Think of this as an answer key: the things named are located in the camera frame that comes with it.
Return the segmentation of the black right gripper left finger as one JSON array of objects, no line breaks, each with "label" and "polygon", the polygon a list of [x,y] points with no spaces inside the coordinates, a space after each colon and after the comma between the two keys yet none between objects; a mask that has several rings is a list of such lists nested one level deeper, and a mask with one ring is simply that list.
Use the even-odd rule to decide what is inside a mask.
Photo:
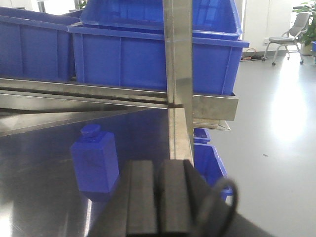
[{"label": "black right gripper left finger", "polygon": [[158,234],[154,169],[149,160],[129,161],[92,237],[153,237]]}]

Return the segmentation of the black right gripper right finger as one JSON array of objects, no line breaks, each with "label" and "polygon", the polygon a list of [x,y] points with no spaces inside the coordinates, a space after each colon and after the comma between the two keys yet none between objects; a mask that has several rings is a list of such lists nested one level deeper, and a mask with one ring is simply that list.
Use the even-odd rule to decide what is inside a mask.
[{"label": "black right gripper right finger", "polygon": [[166,159],[158,171],[158,219],[162,237],[188,237],[192,231],[190,169],[194,170],[194,166],[187,159]]}]

